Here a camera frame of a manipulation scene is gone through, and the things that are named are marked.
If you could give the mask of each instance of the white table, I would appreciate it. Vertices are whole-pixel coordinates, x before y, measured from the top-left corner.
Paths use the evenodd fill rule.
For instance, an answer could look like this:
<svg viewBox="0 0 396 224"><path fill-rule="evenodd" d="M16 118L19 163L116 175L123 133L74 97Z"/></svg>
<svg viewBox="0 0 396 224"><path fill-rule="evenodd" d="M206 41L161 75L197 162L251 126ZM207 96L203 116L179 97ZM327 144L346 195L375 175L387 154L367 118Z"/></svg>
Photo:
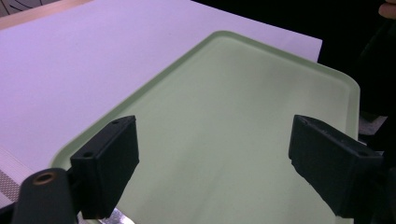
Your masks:
<svg viewBox="0 0 396 224"><path fill-rule="evenodd" d="M93 0L0 30L0 171L20 184L48 168L60 148L218 30L314 62L321 47L188 0Z"/></svg>

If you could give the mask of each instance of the black object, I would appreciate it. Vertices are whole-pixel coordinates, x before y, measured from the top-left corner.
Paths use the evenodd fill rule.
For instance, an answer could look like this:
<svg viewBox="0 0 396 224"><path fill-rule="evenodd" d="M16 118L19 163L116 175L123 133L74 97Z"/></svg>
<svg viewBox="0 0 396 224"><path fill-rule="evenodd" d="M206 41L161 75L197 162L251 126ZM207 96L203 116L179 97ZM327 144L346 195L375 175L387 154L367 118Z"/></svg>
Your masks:
<svg viewBox="0 0 396 224"><path fill-rule="evenodd" d="M393 86L395 51L396 21L383 19L347 72L361 88L361 111L388 116L396 109L396 90Z"/></svg>
<svg viewBox="0 0 396 224"><path fill-rule="evenodd" d="M321 120L294 116L291 164L335 215L355 224L396 223L396 157L386 155Z"/></svg>
<svg viewBox="0 0 396 224"><path fill-rule="evenodd" d="M71 158L71 168L50 168L26 178L17 202L0 209L1 223L75 223L110 217L138 159L135 117L116 119Z"/></svg>
<svg viewBox="0 0 396 224"><path fill-rule="evenodd" d="M396 110L393 111L367 142L367 147L375 151L385 151L387 168L396 166Z"/></svg>

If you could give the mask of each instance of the screw hole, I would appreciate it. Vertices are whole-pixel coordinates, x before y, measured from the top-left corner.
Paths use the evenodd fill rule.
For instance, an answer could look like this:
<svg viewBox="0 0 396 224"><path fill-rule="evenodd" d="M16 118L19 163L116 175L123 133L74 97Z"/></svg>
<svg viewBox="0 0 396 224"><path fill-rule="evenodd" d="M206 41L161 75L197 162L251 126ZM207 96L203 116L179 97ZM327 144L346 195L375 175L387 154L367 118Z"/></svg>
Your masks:
<svg viewBox="0 0 396 224"><path fill-rule="evenodd" d="M44 173L44 174L37 176L33 180L33 184L34 185L44 185L44 184L51 182L54 178L55 178L55 173L53 173L53 172Z"/></svg>
<svg viewBox="0 0 396 224"><path fill-rule="evenodd" d="M91 152L86 152L86 153L84 153L82 156L83 156L84 158L90 158L90 157L92 157L92 155L93 155L93 153L91 153Z"/></svg>

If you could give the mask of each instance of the black bracket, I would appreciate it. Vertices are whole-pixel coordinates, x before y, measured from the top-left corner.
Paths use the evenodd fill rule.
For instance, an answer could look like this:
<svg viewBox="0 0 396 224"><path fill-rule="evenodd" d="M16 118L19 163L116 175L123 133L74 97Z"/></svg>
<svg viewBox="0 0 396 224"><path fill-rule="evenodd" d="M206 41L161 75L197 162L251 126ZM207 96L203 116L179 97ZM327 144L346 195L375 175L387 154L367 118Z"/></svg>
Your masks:
<svg viewBox="0 0 396 224"><path fill-rule="evenodd" d="M294 116L291 164L335 215L355 224L396 223L396 169L385 154L321 120Z"/></svg>
<svg viewBox="0 0 396 224"><path fill-rule="evenodd" d="M76 222L110 217L139 163L135 117L115 119L71 158L71 168L50 168L26 178L17 202L0 209L11 224Z"/></svg>

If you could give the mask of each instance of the plastic tray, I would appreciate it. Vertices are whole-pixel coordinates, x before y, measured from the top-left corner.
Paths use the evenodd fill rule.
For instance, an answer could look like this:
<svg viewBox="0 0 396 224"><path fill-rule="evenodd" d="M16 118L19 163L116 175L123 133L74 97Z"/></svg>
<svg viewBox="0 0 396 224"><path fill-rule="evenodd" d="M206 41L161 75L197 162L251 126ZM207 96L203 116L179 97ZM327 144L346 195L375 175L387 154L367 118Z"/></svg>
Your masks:
<svg viewBox="0 0 396 224"><path fill-rule="evenodd" d="M136 224L351 223L288 158L292 119L358 134L360 89L347 75L263 43L215 32L71 141L136 115L140 163L118 208Z"/></svg>

